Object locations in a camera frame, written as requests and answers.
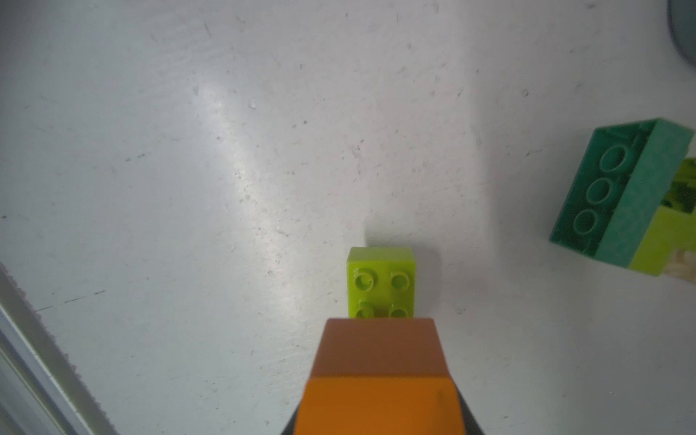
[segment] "dark green lego brick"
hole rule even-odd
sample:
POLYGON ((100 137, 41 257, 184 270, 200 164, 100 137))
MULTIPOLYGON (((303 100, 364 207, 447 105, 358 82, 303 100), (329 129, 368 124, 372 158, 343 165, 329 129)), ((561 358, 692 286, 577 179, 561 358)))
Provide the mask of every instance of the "dark green lego brick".
POLYGON ((551 241, 627 267, 692 137, 663 119, 596 129, 551 241))

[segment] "green lego brick underside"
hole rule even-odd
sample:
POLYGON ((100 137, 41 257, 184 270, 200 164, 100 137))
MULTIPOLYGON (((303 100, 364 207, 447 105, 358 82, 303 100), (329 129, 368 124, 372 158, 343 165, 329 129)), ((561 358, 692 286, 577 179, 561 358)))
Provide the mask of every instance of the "green lego brick underside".
POLYGON ((677 249, 696 252, 696 216, 661 205, 628 268, 660 275, 677 249))
POLYGON ((409 248, 352 248, 349 317, 413 317, 416 258, 409 248))
POLYGON ((666 120, 657 121, 599 244, 597 260, 622 267, 631 264, 693 134, 666 120))
POLYGON ((551 241, 627 266, 692 135, 666 120, 596 129, 551 241))

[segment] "brown lego brick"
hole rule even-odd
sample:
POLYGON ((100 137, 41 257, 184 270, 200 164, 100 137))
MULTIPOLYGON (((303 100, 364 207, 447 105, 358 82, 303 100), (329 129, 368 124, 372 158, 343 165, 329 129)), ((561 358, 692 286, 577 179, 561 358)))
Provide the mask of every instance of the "brown lego brick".
POLYGON ((444 376, 432 319, 329 319, 311 377, 444 376))

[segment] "gray object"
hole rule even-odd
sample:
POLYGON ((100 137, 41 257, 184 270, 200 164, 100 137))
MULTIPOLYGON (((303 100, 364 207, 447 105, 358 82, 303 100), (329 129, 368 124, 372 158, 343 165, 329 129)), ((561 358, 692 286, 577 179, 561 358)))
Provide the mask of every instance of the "gray object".
POLYGON ((696 65, 696 0, 670 0, 670 32, 681 55, 696 65))

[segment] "lego stud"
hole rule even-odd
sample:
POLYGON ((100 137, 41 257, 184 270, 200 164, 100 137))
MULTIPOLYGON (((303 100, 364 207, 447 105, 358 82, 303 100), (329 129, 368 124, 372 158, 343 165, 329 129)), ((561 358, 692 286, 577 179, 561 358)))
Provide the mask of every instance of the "lego stud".
POLYGON ((374 308, 367 302, 360 302, 355 317, 356 319, 372 319, 374 317, 374 308))
POLYGON ((599 222, 597 212, 584 209, 578 213, 578 216, 575 216, 573 220, 573 231, 581 236, 588 235, 597 228, 597 222, 599 222))
POLYGON ((612 145, 599 158, 599 169, 602 172, 618 171, 626 166, 630 156, 631 151, 625 145, 612 145))
POLYGON ((585 192, 585 199, 592 205, 606 202, 614 193, 614 183, 606 177, 592 182, 585 192))
POLYGON ((411 286, 411 280, 406 272, 395 270, 392 272, 391 284, 397 292, 405 292, 411 286))
POLYGON ((369 269, 358 269, 355 273, 355 286, 364 292, 372 289, 376 280, 374 272, 369 269))
POLYGON ((406 311, 406 308, 404 308, 401 305, 393 304, 391 307, 389 307, 389 318, 390 319, 399 319, 403 317, 408 317, 409 312, 406 311))

